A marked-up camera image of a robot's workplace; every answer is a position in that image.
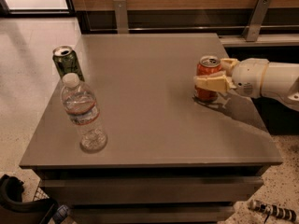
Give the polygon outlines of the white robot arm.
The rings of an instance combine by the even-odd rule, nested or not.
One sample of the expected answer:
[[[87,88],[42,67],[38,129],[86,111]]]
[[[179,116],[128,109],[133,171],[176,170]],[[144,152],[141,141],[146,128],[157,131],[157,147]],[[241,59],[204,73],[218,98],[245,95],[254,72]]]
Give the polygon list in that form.
[[[250,98],[266,97],[299,111],[299,64],[274,63],[267,59],[221,59],[222,69],[193,78],[194,85],[208,91],[228,92]]]

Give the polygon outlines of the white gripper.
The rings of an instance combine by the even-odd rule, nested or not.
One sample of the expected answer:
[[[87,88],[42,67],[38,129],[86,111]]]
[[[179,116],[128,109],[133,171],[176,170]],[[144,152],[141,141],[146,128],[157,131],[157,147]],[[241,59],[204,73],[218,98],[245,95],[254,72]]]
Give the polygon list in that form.
[[[249,58],[240,62],[236,58],[222,58],[223,71],[195,76],[193,82],[197,88],[207,91],[235,90],[239,95],[259,98],[268,64],[266,59]]]

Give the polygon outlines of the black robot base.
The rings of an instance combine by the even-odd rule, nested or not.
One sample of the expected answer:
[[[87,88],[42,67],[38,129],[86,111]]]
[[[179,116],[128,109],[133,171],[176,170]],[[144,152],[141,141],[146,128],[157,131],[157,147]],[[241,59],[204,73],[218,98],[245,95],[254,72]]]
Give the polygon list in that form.
[[[0,178],[0,224],[62,224],[69,214],[66,205],[52,198],[22,200],[23,182],[15,176]]]

